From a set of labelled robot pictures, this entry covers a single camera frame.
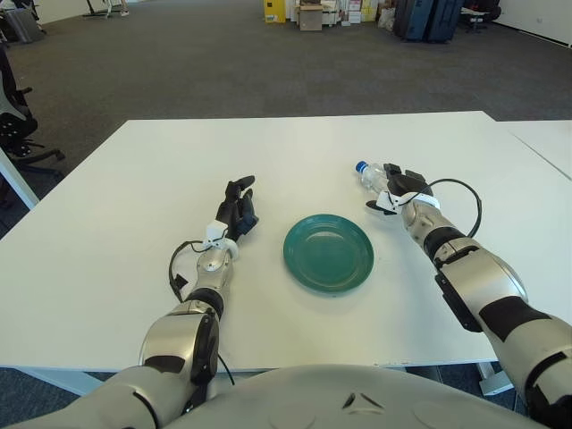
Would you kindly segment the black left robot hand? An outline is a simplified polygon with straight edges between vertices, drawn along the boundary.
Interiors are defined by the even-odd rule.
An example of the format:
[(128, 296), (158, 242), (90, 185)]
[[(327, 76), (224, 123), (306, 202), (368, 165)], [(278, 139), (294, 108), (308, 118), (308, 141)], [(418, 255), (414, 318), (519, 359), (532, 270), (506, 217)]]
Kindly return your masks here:
[(258, 223), (251, 188), (255, 179), (254, 175), (249, 175), (237, 181), (229, 181), (224, 192), (224, 201), (216, 213), (215, 220), (227, 225), (225, 237), (235, 242), (241, 236), (247, 235)]

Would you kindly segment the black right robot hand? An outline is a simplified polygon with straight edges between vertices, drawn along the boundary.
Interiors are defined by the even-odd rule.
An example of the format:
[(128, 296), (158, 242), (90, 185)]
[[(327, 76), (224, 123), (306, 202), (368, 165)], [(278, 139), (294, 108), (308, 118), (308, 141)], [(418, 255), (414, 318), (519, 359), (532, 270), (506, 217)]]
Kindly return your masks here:
[(431, 187), (425, 178), (406, 170), (403, 172), (396, 164), (368, 164), (361, 162), (356, 166), (360, 174), (362, 185), (376, 195), (375, 200), (368, 201), (366, 205), (385, 215), (401, 213), (410, 200), (419, 200), (439, 207), (438, 200), (433, 196)]

